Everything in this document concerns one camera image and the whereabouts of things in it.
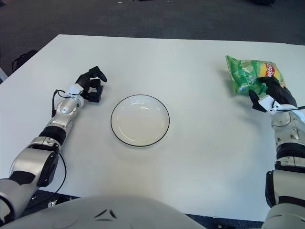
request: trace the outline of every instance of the wire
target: wire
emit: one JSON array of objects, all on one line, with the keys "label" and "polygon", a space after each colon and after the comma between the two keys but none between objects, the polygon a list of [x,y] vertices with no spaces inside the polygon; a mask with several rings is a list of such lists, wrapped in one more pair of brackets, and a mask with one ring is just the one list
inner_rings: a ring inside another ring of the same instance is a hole
[{"label": "wire", "polygon": [[278,110],[278,111],[298,111],[298,110],[305,110],[305,106],[301,106],[295,109],[288,109],[288,110]]},{"label": "wire", "polygon": [[55,95],[58,94],[61,98],[71,98],[71,96],[62,96],[61,94],[59,94],[59,92],[63,92],[63,93],[66,93],[65,91],[63,90],[59,90],[59,89],[56,89],[53,93],[53,97],[52,97],[52,115],[51,117],[54,117],[56,115],[56,110],[55,110],[55,104],[54,104],[54,98],[55,98]]},{"label": "wire", "polygon": [[[272,102],[272,108],[274,108],[275,100]],[[277,111],[298,111],[298,110],[305,110],[305,106],[300,106],[294,109],[287,109],[287,110],[277,110]]]},{"label": "wire", "polygon": [[35,205],[33,205],[33,206],[30,206],[30,207],[26,208],[25,210],[32,209],[32,208],[37,207],[37,206],[39,206],[40,204],[43,204],[44,202],[48,201],[48,200],[51,199],[53,196],[55,196],[55,195],[57,194],[57,192],[60,190],[60,188],[62,187],[62,185],[63,185],[63,183],[65,182],[66,177],[67,177],[67,167],[66,167],[65,160],[63,159],[61,153],[59,153],[59,156],[61,156],[61,159],[62,159],[62,162],[63,162],[63,166],[64,166],[64,168],[65,168],[65,176],[64,176],[64,178],[63,178],[63,181],[62,181],[61,185],[60,185],[59,188],[56,190],[56,192],[54,192],[51,196],[49,196],[48,198],[46,198],[44,201],[42,201],[42,202],[40,202],[40,203],[38,203],[38,204],[35,204]]}]

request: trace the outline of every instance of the green chip bag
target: green chip bag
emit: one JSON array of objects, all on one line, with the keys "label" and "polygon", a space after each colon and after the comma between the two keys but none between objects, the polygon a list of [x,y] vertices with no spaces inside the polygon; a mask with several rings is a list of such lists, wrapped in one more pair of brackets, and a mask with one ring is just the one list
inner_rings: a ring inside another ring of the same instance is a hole
[{"label": "green chip bag", "polygon": [[239,61],[231,56],[225,56],[229,67],[235,93],[247,93],[254,90],[259,96],[264,96],[267,89],[264,83],[259,83],[259,77],[274,76],[282,87],[284,78],[276,64],[266,61]]}]

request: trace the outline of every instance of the white plate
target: white plate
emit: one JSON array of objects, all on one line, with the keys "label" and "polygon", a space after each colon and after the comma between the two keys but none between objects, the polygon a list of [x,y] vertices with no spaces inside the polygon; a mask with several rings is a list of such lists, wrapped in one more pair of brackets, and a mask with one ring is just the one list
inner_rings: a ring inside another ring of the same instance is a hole
[{"label": "white plate", "polygon": [[119,102],[111,115],[111,128],[124,143],[149,146],[166,134],[170,117],[166,107],[154,97],[138,94]]}]

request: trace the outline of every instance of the black bag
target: black bag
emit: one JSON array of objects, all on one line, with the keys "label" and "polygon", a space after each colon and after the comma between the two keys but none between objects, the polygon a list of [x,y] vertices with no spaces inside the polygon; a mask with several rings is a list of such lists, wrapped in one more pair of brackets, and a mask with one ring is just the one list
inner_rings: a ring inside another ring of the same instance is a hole
[{"label": "black bag", "polygon": [[17,69],[19,69],[21,66],[23,66],[23,64],[28,61],[33,55],[35,55],[36,53],[38,53],[37,50],[31,50],[25,54],[22,54],[20,57],[18,57],[16,60],[14,60],[11,63],[11,70],[14,72]]}]

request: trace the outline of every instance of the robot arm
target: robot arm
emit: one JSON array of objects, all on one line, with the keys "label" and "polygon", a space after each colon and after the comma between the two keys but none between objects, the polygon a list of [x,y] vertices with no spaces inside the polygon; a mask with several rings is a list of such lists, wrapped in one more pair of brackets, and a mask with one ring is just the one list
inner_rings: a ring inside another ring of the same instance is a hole
[{"label": "robot arm", "polygon": [[274,77],[263,77],[268,94],[250,91],[253,108],[268,112],[274,129],[275,170],[266,174],[265,196],[271,207],[264,229],[305,228],[305,116],[287,88]]},{"label": "robot arm", "polygon": [[[96,66],[78,78],[62,96],[64,100],[56,109],[53,99],[52,119],[39,137],[16,157],[10,177],[0,179],[0,225],[18,218],[37,189],[52,182],[61,146],[71,130],[77,110],[83,106],[84,99],[97,103],[101,99],[103,86],[100,79],[107,81]],[[89,92],[90,87],[96,88],[96,92]]]}]

